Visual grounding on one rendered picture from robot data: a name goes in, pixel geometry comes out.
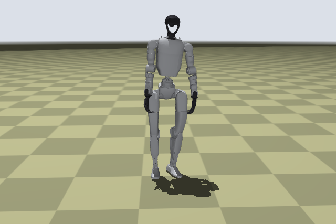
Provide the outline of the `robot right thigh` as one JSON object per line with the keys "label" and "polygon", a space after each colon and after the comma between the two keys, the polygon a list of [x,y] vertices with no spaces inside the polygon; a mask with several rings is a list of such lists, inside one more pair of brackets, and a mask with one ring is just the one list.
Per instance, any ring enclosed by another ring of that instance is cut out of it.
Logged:
{"label": "robot right thigh", "polygon": [[150,136],[156,135],[157,139],[160,139],[159,130],[159,89],[153,90],[152,96],[149,98],[149,110],[153,113],[148,112],[149,125],[150,125]]}

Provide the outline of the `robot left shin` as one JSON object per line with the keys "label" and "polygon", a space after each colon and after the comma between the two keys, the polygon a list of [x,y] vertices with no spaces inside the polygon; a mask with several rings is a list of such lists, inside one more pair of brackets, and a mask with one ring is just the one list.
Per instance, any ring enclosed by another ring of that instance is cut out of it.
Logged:
{"label": "robot left shin", "polygon": [[182,146],[182,139],[183,139],[182,133],[179,133],[177,138],[170,137],[170,152],[171,152],[170,167],[176,166],[178,154],[180,153]]}

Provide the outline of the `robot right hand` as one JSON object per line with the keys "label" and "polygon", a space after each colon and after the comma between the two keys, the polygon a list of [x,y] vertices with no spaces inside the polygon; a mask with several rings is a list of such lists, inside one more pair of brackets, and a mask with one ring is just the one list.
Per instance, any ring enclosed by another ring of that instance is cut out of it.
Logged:
{"label": "robot right hand", "polygon": [[145,107],[146,111],[149,112],[149,113],[153,113],[153,112],[151,112],[151,111],[149,110],[149,98],[150,98],[152,95],[149,94],[148,89],[145,89],[145,94],[144,94],[144,96],[146,97],[146,98],[144,99],[144,107]]}

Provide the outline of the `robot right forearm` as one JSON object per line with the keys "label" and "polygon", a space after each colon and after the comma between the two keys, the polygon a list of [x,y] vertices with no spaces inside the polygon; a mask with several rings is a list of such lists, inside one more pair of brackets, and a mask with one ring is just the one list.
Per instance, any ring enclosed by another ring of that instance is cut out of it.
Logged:
{"label": "robot right forearm", "polygon": [[[147,72],[147,65],[146,65],[146,69],[145,69],[145,77],[146,77],[145,89],[148,89],[149,94],[152,94],[154,74]],[[144,89],[144,92],[145,92],[145,89]]]}

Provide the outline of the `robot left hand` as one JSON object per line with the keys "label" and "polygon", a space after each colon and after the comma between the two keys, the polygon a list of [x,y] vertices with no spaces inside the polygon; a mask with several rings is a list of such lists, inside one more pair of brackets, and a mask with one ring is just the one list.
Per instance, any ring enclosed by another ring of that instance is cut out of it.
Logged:
{"label": "robot left hand", "polygon": [[188,111],[189,111],[188,114],[193,113],[193,112],[194,112],[194,109],[195,109],[195,107],[196,107],[196,99],[198,98],[198,97],[197,97],[197,92],[196,92],[196,91],[193,92],[193,96],[191,96],[191,98],[193,98],[193,101],[192,101],[192,107],[191,107],[190,110],[188,110]]}

